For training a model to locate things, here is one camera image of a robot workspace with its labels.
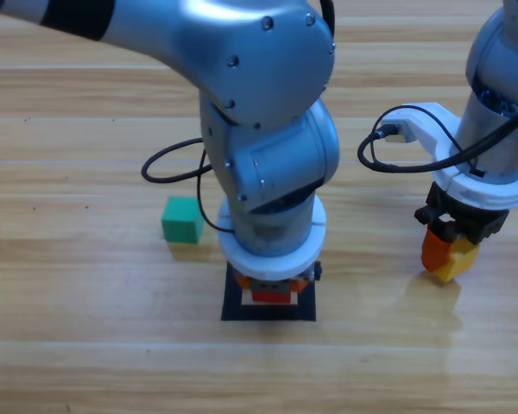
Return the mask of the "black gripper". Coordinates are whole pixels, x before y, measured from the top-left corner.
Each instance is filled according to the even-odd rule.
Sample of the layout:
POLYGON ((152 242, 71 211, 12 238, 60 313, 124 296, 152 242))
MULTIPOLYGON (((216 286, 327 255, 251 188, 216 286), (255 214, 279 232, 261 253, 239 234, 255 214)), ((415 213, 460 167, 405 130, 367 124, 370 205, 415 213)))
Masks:
POLYGON ((451 257, 452 242, 465 237, 473 245, 498 233, 509 210, 483 210, 459 202, 449 196, 436 182, 432 183, 426 205, 414 217, 426 225, 421 244, 421 263, 428 272, 445 266, 451 257))
POLYGON ((252 292, 289 292, 292 297, 295 293, 300 295, 309 285, 320 280, 323 268, 320 261, 315 261, 305 272, 290 279, 283 280, 259 280, 247 276, 238 275, 236 282, 243 290, 252 292))

